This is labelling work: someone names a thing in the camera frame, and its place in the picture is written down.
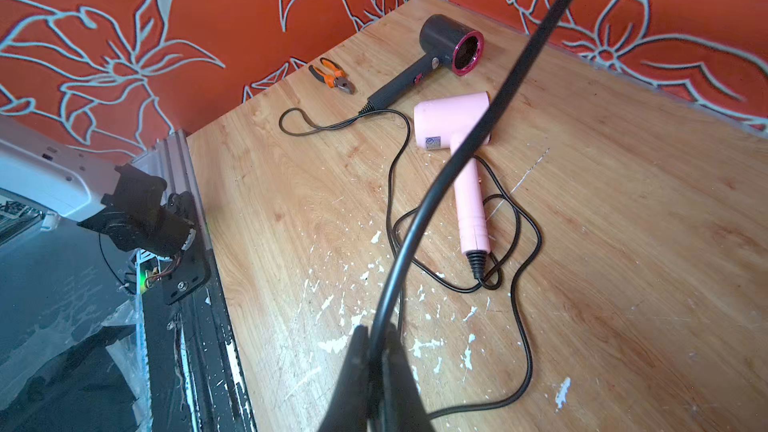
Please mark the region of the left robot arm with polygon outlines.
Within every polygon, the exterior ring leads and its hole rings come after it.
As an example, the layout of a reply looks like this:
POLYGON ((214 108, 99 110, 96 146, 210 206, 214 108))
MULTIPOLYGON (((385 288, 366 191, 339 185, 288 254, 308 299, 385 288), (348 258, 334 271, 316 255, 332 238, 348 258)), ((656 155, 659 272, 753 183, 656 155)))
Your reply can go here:
POLYGON ((172 257, 192 245, 193 223, 161 204, 166 188, 161 177, 88 157, 1 118, 1 196, 104 234, 122 251, 172 257))

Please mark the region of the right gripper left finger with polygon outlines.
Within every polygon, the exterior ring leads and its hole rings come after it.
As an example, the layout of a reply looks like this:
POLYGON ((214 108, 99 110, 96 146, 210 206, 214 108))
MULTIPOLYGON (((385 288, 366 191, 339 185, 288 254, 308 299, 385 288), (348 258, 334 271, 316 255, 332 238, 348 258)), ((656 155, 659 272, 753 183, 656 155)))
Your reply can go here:
POLYGON ((357 326, 332 395, 320 432, 366 431, 370 379, 369 333, 357 326))

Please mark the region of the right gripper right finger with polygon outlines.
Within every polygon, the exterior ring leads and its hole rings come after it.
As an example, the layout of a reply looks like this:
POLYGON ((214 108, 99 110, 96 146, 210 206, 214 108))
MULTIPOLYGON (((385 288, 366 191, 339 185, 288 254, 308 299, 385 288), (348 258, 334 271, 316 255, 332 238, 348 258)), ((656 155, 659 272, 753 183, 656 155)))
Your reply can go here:
POLYGON ((378 431, 434 431, 394 324, 385 335, 377 398, 378 431))

